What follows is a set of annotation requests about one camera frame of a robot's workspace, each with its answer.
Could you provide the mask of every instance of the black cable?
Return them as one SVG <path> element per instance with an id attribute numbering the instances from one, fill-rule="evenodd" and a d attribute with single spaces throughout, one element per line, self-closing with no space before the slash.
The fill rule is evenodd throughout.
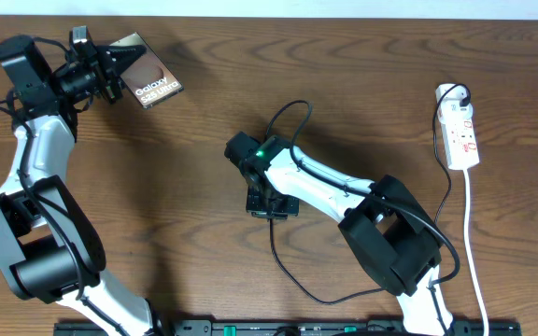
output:
<path id="1" fill-rule="evenodd" d="M 55 221 L 55 219 L 49 213 L 49 211 L 47 211 L 47 209 L 43 206 L 43 204 L 41 204 L 41 202 L 36 198 L 34 193 L 28 187 L 28 183 L 26 182 L 26 177 L 27 177 L 26 172 L 28 172 L 28 159 L 29 159 L 28 153 L 30 152 L 30 148 L 33 144 L 35 134 L 33 133 L 33 130 L 28 126 L 28 124 L 26 124 L 26 122 L 23 119 L 21 119 L 19 115 L 16 113 L 16 110 L 13 105 L 13 89 L 8 92 L 7 99 L 5 101 L 0 101 L 0 104 L 2 103 L 7 103 L 10 109 L 8 110 L 0 106 L 0 111 L 11 116 L 14 119 L 14 121 L 20 124 L 26 131 L 26 144 L 24 145 L 24 150 L 20 158 L 20 168 L 17 171 L 20 184 L 22 186 L 24 193 L 26 193 L 26 197 L 36 206 L 41 216 L 48 221 L 51 227 L 60 236 L 60 239 L 62 240 L 62 242 L 65 245 L 65 248 L 70 254 L 70 257 L 72 258 L 72 261 L 74 262 L 74 266 L 76 268 L 76 274 L 77 274 L 77 279 L 78 279 L 78 294 L 77 294 L 76 300 L 80 300 L 84 293 L 84 281 L 83 281 L 84 277 L 82 274 L 82 269 L 79 266 L 79 261 L 77 257 L 78 252 L 75 250 L 76 248 L 74 247 L 74 245 L 70 243 L 70 240 L 67 238 L 67 235 L 65 235 L 64 230 L 62 230 L 60 225 L 57 223 L 57 221 Z"/>
<path id="2" fill-rule="evenodd" d="M 421 216 L 417 215 L 416 212 L 413 209 L 406 208 L 405 205 L 403 205 L 403 204 L 401 204 L 399 202 L 395 203 L 395 202 L 392 202 L 392 201 L 384 200 L 384 199 L 382 199 L 380 197 L 377 197 L 377 196 L 375 196 L 373 194 L 369 194 L 369 193 L 366 193 L 366 192 L 363 192 L 363 191 L 360 191 L 360 190 L 351 189 L 347 185 L 340 185 L 337 182 L 334 182 L 334 181 L 332 181 L 332 180 L 330 180 L 328 178 L 325 178 L 325 177 L 323 177 L 321 175 L 318 175 L 315 172 L 309 170 L 308 168 L 306 168 L 304 166 L 304 164 L 301 161 L 296 159 L 296 157 L 294 155 L 294 146 L 296 144 L 296 139 L 298 138 L 298 135 L 302 131 L 303 127 L 306 125 L 306 123 L 310 119 L 310 116 L 311 116 L 311 114 L 313 112 L 312 104 L 310 104 L 309 102 L 307 102 L 305 100 L 294 101 L 294 102 L 291 102 L 291 103 L 285 105 L 284 107 L 288 108 L 291 105 L 298 104 L 298 103 L 306 104 L 308 106 L 308 111 L 306 112 L 306 117 L 303 119 L 303 121 L 300 123 L 300 125 L 296 129 L 296 131 L 294 132 L 294 136 L 291 138 L 291 141 L 290 141 L 290 156 L 291 156 L 291 159 L 294 161 L 294 163 L 296 163 L 297 167 L 299 169 L 303 170 L 305 173 L 315 177 L 317 180 L 319 180 L 321 182 L 324 182 L 324 183 L 326 183 L 326 184 L 328 184 L 328 185 L 330 185 L 332 187 L 341 189 L 345 193 L 351 193 L 351 194 L 354 194 L 354 195 L 358 195 L 358 196 L 368 198 L 371 201 L 374 201 L 376 203 L 380 203 L 382 205 L 385 205 L 388 208 L 397 210 L 399 212 L 402 212 L 402 213 L 404 213 L 404 214 L 418 220 L 421 224 L 423 224 L 425 226 L 425 228 L 427 230 L 429 230 L 434 236 L 436 236 L 447 247 L 450 254 L 452 255 L 452 258 L 454 259 L 454 270 L 450 274 L 448 274 L 448 275 L 446 275 L 446 276 L 444 276 L 442 278 L 432 280 L 430 282 L 430 286 L 436 285 L 436 284 L 442 284 L 445 281 L 449 281 L 452 278 L 454 278 L 460 272 L 460 257 L 458 256 L 458 252 L 456 251 L 456 248 L 454 248 L 454 245 L 451 244 L 451 242 L 447 239 L 447 237 L 443 233 L 441 233 L 436 226 L 431 225 L 427 220 L 425 220 Z M 279 112 L 277 112 L 277 113 L 281 114 L 283 112 L 283 110 L 284 110 L 284 108 L 279 110 Z"/>
<path id="3" fill-rule="evenodd" d="M 88 298 L 82 298 L 82 299 L 80 299 L 80 301 L 82 302 L 82 304 L 85 307 L 89 308 L 95 315 L 97 315 L 103 321 L 107 322 L 108 325 L 113 327 L 118 332 L 119 335 L 121 335 L 121 336 L 130 336 L 128 334 L 128 332 L 126 330 L 124 330 L 124 328 L 121 327 L 120 323 L 115 322 L 114 320 L 111 319 L 111 317 L 109 317 L 109 316 L 105 315 L 103 312 L 101 312 L 99 310 L 99 308 L 97 308 L 97 306 L 95 306 L 94 304 L 92 304 L 92 302 L 89 301 Z"/>
<path id="4" fill-rule="evenodd" d="M 84 111 L 87 111 L 89 108 L 91 108 L 91 105 L 92 105 L 92 102 L 94 101 L 94 96 L 91 94 L 91 96 L 89 97 L 89 101 L 86 102 L 86 104 L 84 105 L 84 107 L 82 107 L 81 110 L 79 110 L 78 112 L 84 112 Z"/>
<path id="5" fill-rule="evenodd" d="M 437 297 L 435 296 L 435 286 L 429 286 L 428 289 L 431 292 L 431 298 L 433 299 L 433 305 L 435 306 L 435 312 L 437 313 L 437 320 L 441 325 L 441 329 L 444 330 L 444 336 L 447 336 L 446 323 L 444 322 L 444 318 L 441 316 L 441 309 L 439 309 L 439 303 L 437 302 Z"/>
<path id="6" fill-rule="evenodd" d="M 308 105 L 308 109 L 310 111 L 313 110 L 313 104 L 306 101 L 306 100 L 302 100 L 302 99 L 299 99 L 299 100 L 295 100 L 293 102 L 289 102 L 287 103 L 285 106 L 281 107 L 281 109 L 279 109 L 279 111 L 277 111 L 277 113 L 271 118 L 271 121 L 269 121 L 269 124 L 267 125 L 267 131 L 265 132 L 265 137 L 262 139 L 263 142 L 267 141 L 267 137 L 269 137 L 269 132 L 271 132 L 271 128 L 273 127 L 273 124 L 274 122 L 276 122 L 277 118 L 279 118 L 279 116 L 285 111 L 287 110 L 290 106 L 294 105 L 294 104 L 307 104 Z"/>
<path id="7" fill-rule="evenodd" d="M 277 251 L 276 251 L 276 242 L 275 242 L 274 234 L 273 234 L 273 226 L 274 226 L 273 220 L 269 219 L 269 240 L 271 241 L 271 254 L 273 255 L 273 258 L 276 260 L 277 266 L 279 266 L 281 271 L 283 271 L 283 273 L 288 276 L 288 278 L 294 283 L 294 285 L 298 286 L 298 288 L 300 290 L 302 290 L 302 292 L 304 294 L 306 294 L 307 297 L 311 298 L 313 301 L 315 301 L 317 303 L 320 303 L 320 304 L 334 305 L 334 304 L 337 304 L 337 303 L 348 301 L 350 299 L 358 298 L 359 296 L 362 296 L 362 295 L 373 294 L 373 293 L 377 293 L 377 292 L 385 290 L 384 288 L 375 288 L 375 289 L 364 290 L 362 292 L 354 293 L 354 294 L 348 295 L 348 296 L 346 296 L 344 298 L 334 300 L 334 301 L 324 301 L 324 300 L 321 300 L 321 299 L 317 298 L 316 296 L 311 294 L 308 290 L 306 290 L 306 288 L 304 288 L 304 286 L 302 286 L 302 284 L 299 283 L 298 280 L 296 280 L 294 275 L 292 275 L 286 269 L 286 267 L 281 263 L 281 260 L 279 259 L 279 256 L 277 255 Z"/>
<path id="8" fill-rule="evenodd" d="M 54 201 L 52 201 L 52 200 L 50 200 L 48 198 L 45 198 L 45 197 L 41 196 L 41 195 L 35 195 L 35 197 L 41 203 L 44 203 L 45 205 L 48 205 L 48 206 L 52 207 L 53 210 L 57 211 L 58 213 L 64 215 L 64 217 L 71 220 L 70 214 L 67 212 L 67 210 L 63 209 L 59 204 L 55 203 Z"/>
<path id="9" fill-rule="evenodd" d="M 52 46 L 56 46 L 56 47 L 59 47 L 61 48 L 66 54 L 67 53 L 70 53 L 70 50 L 68 50 L 61 42 L 58 42 L 56 40 L 50 40 L 48 38 L 43 38 L 43 37 L 33 37 L 33 40 L 35 42 L 41 42 L 41 43 L 46 43 L 46 44 L 50 44 Z"/>
<path id="10" fill-rule="evenodd" d="M 55 46 L 55 47 L 59 47 L 61 48 L 63 51 L 64 51 L 64 57 L 65 57 L 65 64 L 58 67 L 57 69 L 55 69 L 55 71 L 53 71 L 53 75 L 55 75 L 56 77 L 62 77 L 63 75 L 66 74 L 66 72 L 69 70 L 70 68 L 70 64 L 74 61 L 75 57 L 74 57 L 74 53 L 73 51 L 74 48 L 72 48 L 72 41 L 70 40 L 70 50 L 68 50 L 62 43 L 56 41 L 56 40 L 50 40 L 48 38 L 43 38 L 43 37 L 33 37 L 33 40 L 35 42 L 41 42 L 41 43 L 45 43 L 45 44 L 49 44 L 49 45 L 52 45 L 52 46 Z"/>

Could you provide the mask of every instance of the white wall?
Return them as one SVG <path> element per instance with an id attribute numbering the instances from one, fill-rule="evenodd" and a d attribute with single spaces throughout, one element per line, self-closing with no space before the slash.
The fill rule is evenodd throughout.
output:
<path id="1" fill-rule="evenodd" d="M 0 0 L 0 14 L 538 20 L 538 0 Z"/>

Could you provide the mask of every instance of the white power strip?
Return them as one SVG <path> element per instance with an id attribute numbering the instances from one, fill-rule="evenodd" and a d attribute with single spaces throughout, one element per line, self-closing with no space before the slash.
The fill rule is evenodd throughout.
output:
<path id="1" fill-rule="evenodd" d="M 437 102 L 454 84 L 442 84 L 435 91 Z M 463 87 L 456 87 L 446 94 L 439 106 L 437 117 L 446 146 L 447 167 L 463 170 L 479 163 L 476 138 L 473 127 L 473 105 L 460 106 L 460 100 L 468 93 Z"/>
<path id="2" fill-rule="evenodd" d="M 439 103 L 441 97 L 444 99 L 439 104 L 437 117 L 441 123 L 441 131 L 444 135 L 446 146 L 447 167 L 452 170 L 462 170 L 464 172 L 464 182 L 466 191 L 466 207 L 464 210 L 464 247 L 466 258 L 473 279 L 474 293 L 478 302 L 478 308 L 483 319 L 483 335 L 489 335 L 489 322 L 485 303 L 478 285 L 476 268 L 474 266 L 473 250 L 470 242 L 470 213 L 471 213 L 471 185 L 468 176 L 468 169 L 479 163 L 478 150 L 476 149 L 476 138 L 474 137 L 473 126 L 473 105 L 461 106 L 460 101 L 470 94 L 462 85 L 442 84 L 435 91 L 435 97 Z"/>

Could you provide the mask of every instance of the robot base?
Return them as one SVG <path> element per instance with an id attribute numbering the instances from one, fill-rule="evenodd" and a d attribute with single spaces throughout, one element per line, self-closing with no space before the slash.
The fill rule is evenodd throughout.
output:
<path id="1" fill-rule="evenodd" d="M 406 333 L 402 320 L 375 319 L 368 322 L 211 322 L 184 320 L 174 323 L 176 336 L 334 336 L 344 332 L 369 331 L 375 336 L 414 335 Z M 450 336 L 481 336 L 483 324 L 455 320 Z M 515 322 L 489 323 L 490 336 L 522 336 Z M 106 336 L 93 323 L 57 323 L 53 336 Z"/>

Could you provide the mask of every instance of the black mount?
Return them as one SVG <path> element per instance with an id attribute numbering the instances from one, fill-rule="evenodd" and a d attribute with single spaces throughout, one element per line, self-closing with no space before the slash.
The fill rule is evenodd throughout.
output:
<path id="1" fill-rule="evenodd" d="M 76 249 L 85 286 L 96 286 L 98 274 L 106 266 L 106 256 L 91 222 L 59 176 L 38 180 L 32 191 Z M 31 223 L 39 220 L 44 218 L 24 191 L 0 194 L 1 273 L 20 299 L 37 297 L 44 303 L 51 303 L 78 288 L 78 276 L 74 262 L 55 230 L 51 229 L 51 234 L 46 237 L 21 243 L 19 238 L 30 233 Z"/>
<path id="2" fill-rule="evenodd" d="M 299 200 L 277 192 L 264 175 L 271 165 L 269 162 L 288 147 L 289 141 L 275 135 L 262 145 L 243 132 L 228 141 L 223 154 L 248 183 L 246 209 L 253 217 L 285 220 L 288 216 L 298 216 Z"/>
<path id="3" fill-rule="evenodd" d="M 75 139 L 77 113 L 81 110 L 74 104 L 93 96 L 115 103 L 122 97 L 120 74 L 147 51 L 144 46 L 95 46 L 87 27 L 76 27 L 70 33 L 66 64 L 52 72 L 36 41 L 56 43 L 28 35 L 13 36 L 0 43 L 1 65 L 22 103 L 23 118 L 59 115 Z"/>
<path id="4" fill-rule="evenodd" d="M 211 322 L 185 320 L 174 323 L 174 336 L 395 336 L 405 332 L 401 320 L 374 319 L 368 322 Z M 481 336 L 483 324 L 454 320 L 449 336 Z M 53 336 L 106 336 L 93 323 L 58 323 Z M 489 336 L 522 336 L 519 323 L 490 322 Z"/>

